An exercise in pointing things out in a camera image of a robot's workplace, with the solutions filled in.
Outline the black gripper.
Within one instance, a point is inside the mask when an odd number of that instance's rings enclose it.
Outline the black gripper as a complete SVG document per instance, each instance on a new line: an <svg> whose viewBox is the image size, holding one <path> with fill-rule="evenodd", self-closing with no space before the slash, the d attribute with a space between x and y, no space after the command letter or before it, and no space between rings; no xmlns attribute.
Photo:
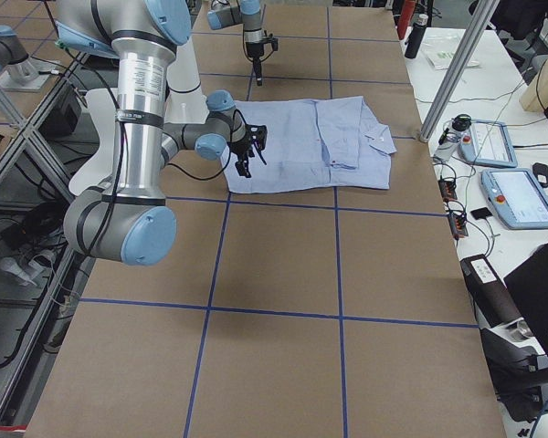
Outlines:
<svg viewBox="0 0 548 438"><path fill-rule="evenodd" d="M245 50L248 59L252 62L253 73L259 87L263 85L262 61L264 56L264 31L251 30L245 32Z"/></svg>
<svg viewBox="0 0 548 438"><path fill-rule="evenodd" d="M237 156L235 167L240 177L251 177L249 158L254 157L255 152L260 159L263 159L262 152L266 148L267 135L268 128L266 125L246 124L244 135L240 140L231 144L231 151Z"/></svg>

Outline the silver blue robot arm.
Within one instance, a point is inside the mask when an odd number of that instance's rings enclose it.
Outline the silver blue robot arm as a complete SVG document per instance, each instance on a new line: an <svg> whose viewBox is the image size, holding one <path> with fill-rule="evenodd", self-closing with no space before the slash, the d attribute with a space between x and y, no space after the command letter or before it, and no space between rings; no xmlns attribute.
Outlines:
<svg viewBox="0 0 548 438"><path fill-rule="evenodd" d="M177 232L161 169L179 151L207 160L228 151L248 177L267 129L247 123L229 92L203 94L184 1L63 1L57 27L66 47L119 62L111 170L68 208L66 239L85 256L156 264Z"/></svg>
<svg viewBox="0 0 548 438"><path fill-rule="evenodd" d="M212 30L242 25L245 56L252 64L258 86L263 83L262 57L265 54L266 34L262 29L259 0L211 1L207 21Z"/></svg>

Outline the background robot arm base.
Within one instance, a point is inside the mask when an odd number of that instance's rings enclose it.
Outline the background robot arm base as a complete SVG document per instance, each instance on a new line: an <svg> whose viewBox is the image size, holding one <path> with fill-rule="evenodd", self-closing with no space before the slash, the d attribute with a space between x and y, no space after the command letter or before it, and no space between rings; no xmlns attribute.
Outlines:
<svg viewBox="0 0 548 438"><path fill-rule="evenodd" d="M0 87L10 91L38 92L58 71L47 61L33 59L16 32L0 25Z"/></svg>

